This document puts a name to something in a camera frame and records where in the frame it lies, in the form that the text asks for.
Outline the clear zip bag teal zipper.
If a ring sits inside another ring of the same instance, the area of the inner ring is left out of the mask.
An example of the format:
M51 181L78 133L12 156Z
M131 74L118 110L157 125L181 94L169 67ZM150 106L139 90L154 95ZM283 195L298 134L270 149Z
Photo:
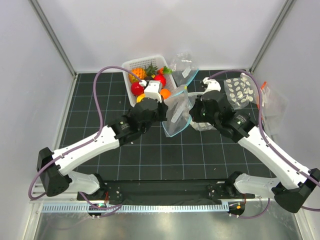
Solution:
M184 89L185 85L176 88L171 96L164 100L168 106L166 112L166 121L162 122L166 137L172 138L181 133L192 120L189 111L194 106L188 98L188 89Z

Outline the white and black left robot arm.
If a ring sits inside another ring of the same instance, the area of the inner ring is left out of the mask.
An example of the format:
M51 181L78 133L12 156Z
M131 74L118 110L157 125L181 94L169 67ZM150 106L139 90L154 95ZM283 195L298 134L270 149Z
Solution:
M128 144L145 134L156 122L166 118L168 106L164 100L144 97L125 115L110 121L96 134L67 147L51 151L48 147L38 153L36 170L44 195L55 197L70 189L101 200L106 188L100 176L75 172L86 161Z

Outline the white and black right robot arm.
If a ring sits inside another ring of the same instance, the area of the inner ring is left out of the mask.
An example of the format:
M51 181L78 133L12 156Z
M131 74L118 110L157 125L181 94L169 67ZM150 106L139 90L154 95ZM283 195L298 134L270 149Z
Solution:
M222 136L251 152L275 175L266 178L234 172L225 185L230 198L253 194L273 199L286 211L297 213L320 185L318 168L309 169L293 159L266 135L262 124L244 110L233 110L225 94L211 90L196 95L189 113L194 122L209 123Z

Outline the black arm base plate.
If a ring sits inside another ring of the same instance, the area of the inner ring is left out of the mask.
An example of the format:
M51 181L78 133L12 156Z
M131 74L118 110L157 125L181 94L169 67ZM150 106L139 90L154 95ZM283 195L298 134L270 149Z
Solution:
M87 194L90 201L109 200L123 205L204 205L222 200L253 199L239 193L227 179L192 180L108 180L100 189Z

